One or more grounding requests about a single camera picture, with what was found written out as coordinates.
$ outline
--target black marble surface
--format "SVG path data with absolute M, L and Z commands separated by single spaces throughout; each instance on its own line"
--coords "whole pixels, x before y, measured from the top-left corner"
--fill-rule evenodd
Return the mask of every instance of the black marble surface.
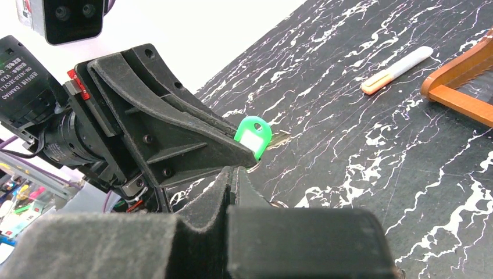
M 309 0 L 197 97 L 233 123 L 256 115 L 291 133 L 250 174 L 266 197 L 370 210 L 408 278 L 493 278 L 491 129 L 419 94 L 492 15 L 491 0 Z M 362 81 L 422 45 L 432 58 L 363 94 Z

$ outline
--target red label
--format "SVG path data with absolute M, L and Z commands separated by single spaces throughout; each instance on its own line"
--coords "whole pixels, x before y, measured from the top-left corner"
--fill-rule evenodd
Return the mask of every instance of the red label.
M 67 74 L 69 75 L 69 77 L 72 80 L 75 80 L 77 82 L 78 86 L 82 90 L 82 93 L 80 94 L 82 96 L 82 100 L 84 100 L 84 101 L 89 100 L 89 98 L 91 96 L 89 96 L 89 93 L 87 92 L 87 90 L 85 90 L 85 87 L 82 85 L 82 82 L 78 79 L 78 77 L 76 75 L 76 71 L 75 70 L 70 70 L 70 71 L 67 72 Z

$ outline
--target brown plastic object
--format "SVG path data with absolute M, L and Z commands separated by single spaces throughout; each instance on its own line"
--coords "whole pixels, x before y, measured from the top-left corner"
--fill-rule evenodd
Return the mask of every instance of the brown plastic object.
M 492 66 L 493 27 L 470 50 L 428 76 L 421 87 L 421 94 L 493 127 L 492 105 L 455 90 Z

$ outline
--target camera lens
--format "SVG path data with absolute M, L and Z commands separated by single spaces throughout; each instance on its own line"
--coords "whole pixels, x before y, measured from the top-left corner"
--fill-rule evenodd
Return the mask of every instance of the camera lens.
M 89 19 L 96 13 L 96 7 L 93 4 L 85 4 L 82 8 L 82 13 Z
M 70 9 L 65 7 L 65 6 L 59 6 L 55 10 L 55 16 L 57 19 L 65 22 L 69 19 L 70 17 Z

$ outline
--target green plastic tag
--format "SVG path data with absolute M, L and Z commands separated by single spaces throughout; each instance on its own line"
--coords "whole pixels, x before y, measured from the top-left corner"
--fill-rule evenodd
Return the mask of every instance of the green plastic tag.
M 272 139 L 272 130 L 265 120 L 257 116 L 247 116 L 238 126 L 234 140 L 253 151 L 259 160 Z

